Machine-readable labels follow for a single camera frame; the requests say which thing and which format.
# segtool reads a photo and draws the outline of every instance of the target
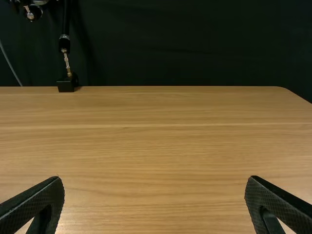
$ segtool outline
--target cable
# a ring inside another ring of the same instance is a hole
[[[12,71],[13,75],[15,76],[15,79],[18,81],[20,86],[23,86],[23,84],[21,83],[20,79],[18,78],[18,75],[16,75],[16,73],[14,71],[14,68],[12,67],[12,64],[10,63],[10,60],[9,60],[8,56],[6,55],[6,53],[4,51],[4,48],[3,48],[1,40],[0,40],[0,48],[2,50],[2,53],[3,53],[4,57],[5,57],[6,62],[8,63],[9,67],[11,68],[11,71]]]

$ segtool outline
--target black curtain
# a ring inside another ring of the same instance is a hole
[[[51,1],[34,23],[0,2],[0,39],[24,85],[65,73],[62,4]],[[70,35],[81,85],[276,85],[312,101],[311,1],[73,0]],[[0,68],[0,84],[17,85],[3,58]]]

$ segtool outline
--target black block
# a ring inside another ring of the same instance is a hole
[[[78,77],[75,73],[72,73],[72,76],[64,76],[62,79],[57,81],[58,91],[60,93],[64,92],[74,92],[75,87],[78,86]]]

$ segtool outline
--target metal rod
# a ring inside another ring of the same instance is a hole
[[[62,52],[63,52],[63,54],[64,54],[64,61],[65,61],[65,64],[66,64],[67,76],[68,76],[68,77],[71,77],[71,76],[72,76],[72,72],[71,72],[71,70],[70,70],[69,59],[68,59],[66,50],[62,50]]]
[[[64,1],[64,13],[63,13],[63,31],[62,31],[62,34],[69,35],[71,0],[63,0],[63,1]]]
[[[24,6],[25,10],[27,11],[27,13],[30,13],[29,7],[28,6]]]

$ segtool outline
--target wood grain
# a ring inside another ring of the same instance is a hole
[[[312,203],[312,106],[279,87],[0,87],[0,202],[54,175],[58,234],[250,234],[258,175]]]

